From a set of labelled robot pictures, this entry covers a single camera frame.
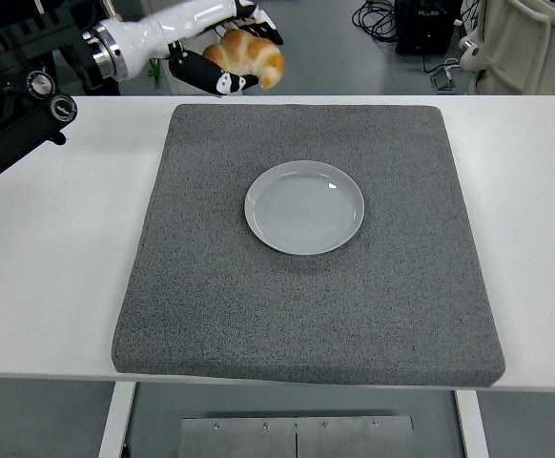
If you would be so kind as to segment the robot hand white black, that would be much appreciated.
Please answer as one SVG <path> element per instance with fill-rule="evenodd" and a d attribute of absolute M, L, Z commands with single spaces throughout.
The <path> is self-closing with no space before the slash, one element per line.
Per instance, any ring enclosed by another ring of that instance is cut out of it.
<path fill-rule="evenodd" d="M 269 90 L 285 70 L 283 39 L 252 1 L 186 1 L 137 22 L 105 19 L 90 43 L 103 78 L 130 80 L 163 59 L 174 78 L 207 94 Z"/>

